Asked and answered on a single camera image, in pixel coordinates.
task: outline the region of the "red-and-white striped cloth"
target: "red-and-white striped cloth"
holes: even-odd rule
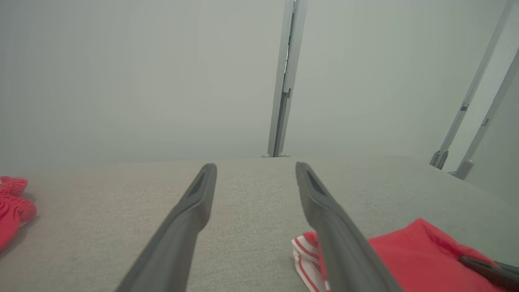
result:
[[[313,232],[292,239],[295,269],[311,292],[330,292],[323,257]]]

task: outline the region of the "garment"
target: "garment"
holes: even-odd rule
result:
[[[458,259],[467,256],[497,266],[493,261],[477,250],[457,243],[423,219],[368,242],[407,292],[503,291]],[[329,291],[317,235],[306,232],[293,239],[292,245],[296,270],[310,291]]]
[[[14,237],[20,224],[27,223],[36,216],[36,206],[29,200],[20,198],[27,186],[21,178],[0,177],[0,250]]]

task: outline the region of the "gray wall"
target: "gray wall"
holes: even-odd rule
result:
[[[488,125],[466,182],[519,207],[519,74]]]
[[[0,2],[0,173],[267,151],[284,1]]]

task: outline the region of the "red knit fabric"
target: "red knit fabric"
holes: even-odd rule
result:
[[[20,223],[29,222],[36,216],[36,206],[20,198],[27,186],[21,178],[0,177],[0,250],[14,237]]]
[[[314,232],[307,232],[304,237],[309,242],[318,244]],[[497,266],[492,260],[471,247],[457,243],[421,218],[404,229],[368,241],[407,292],[503,291],[465,267],[458,258],[467,256]],[[320,248],[319,258],[322,278],[326,281]]]

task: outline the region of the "gray fabric surface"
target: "gray fabric surface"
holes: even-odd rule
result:
[[[519,265],[517,209],[407,157],[258,158],[218,167],[188,291],[307,291],[290,239],[309,230],[295,180],[308,162],[367,237],[423,217]],[[27,176],[38,217],[0,254],[1,291],[113,291],[206,161],[112,165]]]

